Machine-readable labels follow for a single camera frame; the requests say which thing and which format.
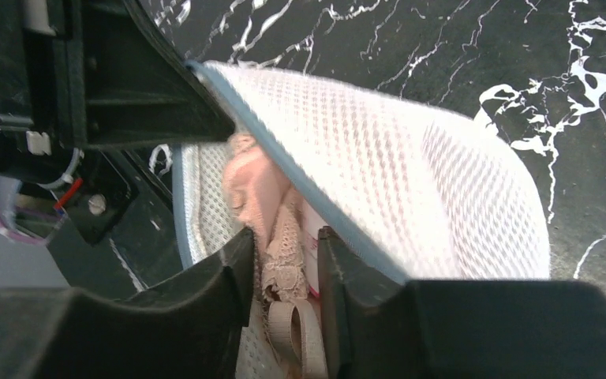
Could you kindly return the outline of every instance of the white fabric bag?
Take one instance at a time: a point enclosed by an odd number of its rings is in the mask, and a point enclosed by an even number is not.
[[[320,77],[210,62],[196,74],[363,260],[409,278],[549,277],[547,226],[517,155],[449,111]],[[178,245],[186,267],[240,227],[221,187],[227,146],[174,152]],[[243,332],[236,377],[285,377],[260,307]]]

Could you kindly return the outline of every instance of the white textured fabric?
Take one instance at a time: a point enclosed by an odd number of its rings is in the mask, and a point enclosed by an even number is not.
[[[307,179],[410,276],[549,277],[548,232],[533,180],[506,144],[472,120],[299,73],[207,67],[223,75]],[[205,257],[234,232],[219,182],[228,156],[217,145],[183,152],[185,167],[196,170],[185,174],[188,238],[195,240],[189,245],[192,255],[202,246]],[[260,309],[255,302],[236,375],[282,378]]]

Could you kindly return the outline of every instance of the black marble surface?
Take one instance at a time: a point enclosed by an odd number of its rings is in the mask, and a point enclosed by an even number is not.
[[[184,58],[277,66],[466,114],[530,169],[552,276],[606,290],[606,0],[141,0]],[[166,147],[145,157],[170,181]]]

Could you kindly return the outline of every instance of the pink cable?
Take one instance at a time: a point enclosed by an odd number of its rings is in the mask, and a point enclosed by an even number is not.
[[[10,230],[6,226],[6,223],[3,222],[1,215],[0,215],[0,233],[5,235],[9,239],[12,239],[13,241],[25,243],[27,245],[34,245],[34,246],[47,245],[47,240],[45,238],[29,237],[29,236],[23,235],[22,233],[19,233],[17,231]]]

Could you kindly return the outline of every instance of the purple cable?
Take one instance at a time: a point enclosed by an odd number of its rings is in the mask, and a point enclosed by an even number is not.
[[[6,226],[6,223],[3,222],[3,219],[1,218],[1,215],[0,215],[0,233],[1,233],[1,231],[6,231],[5,234],[3,234],[3,235],[5,235],[7,238],[12,239],[13,241],[16,241],[16,242],[26,243],[28,245],[35,245],[35,246],[47,245],[47,240],[45,238],[29,237],[29,236],[23,235],[22,233],[19,233],[17,231],[10,230]]]

